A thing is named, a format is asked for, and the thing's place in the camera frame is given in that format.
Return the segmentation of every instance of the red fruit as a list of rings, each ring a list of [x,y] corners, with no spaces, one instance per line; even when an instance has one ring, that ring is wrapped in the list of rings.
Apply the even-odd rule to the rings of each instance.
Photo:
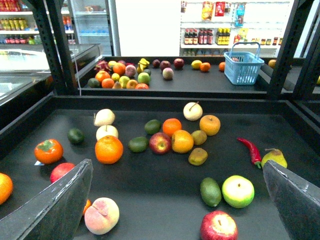
[[[64,175],[66,175],[68,172],[70,172],[76,165],[74,165],[71,162],[64,162],[56,166],[50,175],[50,181],[53,184],[54,182],[58,181],[60,178],[62,178]]]

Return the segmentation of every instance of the black tray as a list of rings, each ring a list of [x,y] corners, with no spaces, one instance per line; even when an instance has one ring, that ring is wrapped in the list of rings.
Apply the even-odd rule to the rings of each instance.
[[[149,148],[143,153],[130,152],[129,140],[145,136],[144,125],[151,119],[178,118],[185,130],[199,129],[199,120],[188,121],[182,112],[186,103],[198,100],[204,115],[214,114],[221,121],[219,133],[201,145],[209,155],[203,165],[190,165],[188,153],[155,155]],[[113,165],[103,165],[95,157],[98,127],[93,125],[93,117],[104,108],[114,111],[113,125],[124,145],[122,158]],[[74,127],[85,134],[80,146],[71,145],[67,139],[68,130]],[[263,172],[251,164],[248,149],[237,137],[254,142],[261,155],[265,148],[281,149],[289,170],[320,187],[320,129],[288,101],[50,97],[1,132],[0,172],[13,179],[14,192],[0,205],[0,219],[49,186],[56,165],[63,161],[77,164],[89,158],[94,168],[89,198],[113,199],[119,206],[120,219],[103,236],[90,233],[82,219],[76,240],[199,240],[202,218],[214,210],[225,211],[235,219],[239,240],[288,240],[269,198]],[[34,166],[34,148],[48,138],[61,142],[63,160]],[[215,208],[206,206],[200,196],[202,179],[212,177],[222,186],[231,175],[251,180],[253,202],[242,209],[232,208],[224,200]]]

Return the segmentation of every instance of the packaged snack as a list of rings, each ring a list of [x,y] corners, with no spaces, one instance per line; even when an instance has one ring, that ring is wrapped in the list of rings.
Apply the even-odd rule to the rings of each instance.
[[[211,1],[204,1],[202,3],[201,19],[203,21],[211,21],[213,11],[214,11],[214,3]]]
[[[215,3],[215,17],[223,17],[225,15],[225,3],[224,1],[217,1]]]

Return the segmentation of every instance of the plastic basket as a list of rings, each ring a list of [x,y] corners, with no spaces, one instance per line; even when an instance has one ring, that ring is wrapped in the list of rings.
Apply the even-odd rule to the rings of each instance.
[[[238,44],[258,44],[256,53],[246,51],[233,51],[234,46]],[[254,42],[236,42],[231,51],[225,52],[224,74],[234,85],[253,85],[257,80],[259,70],[265,61],[259,58],[260,43]]]

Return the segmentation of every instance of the lemon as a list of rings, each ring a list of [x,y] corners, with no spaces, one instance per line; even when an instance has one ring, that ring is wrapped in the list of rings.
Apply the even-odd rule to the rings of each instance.
[[[200,61],[200,60],[194,60],[192,63],[191,63],[191,67],[193,68],[193,69],[196,69],[196,70],[198,70],[198,69],[200,69],[200,65],[202,64],[202,61]]]
[[[114,82],[118,82],[120,79],[120,75],[118,73],[114,73],[112,74],[111,78]]]
[[[108,62],[108,66],[109,66],[109,67],[111,67],[111,66],[113,66],[113,65],[116,65],[116,64],[117,64],[116,61],[110,61],[110,62]]]

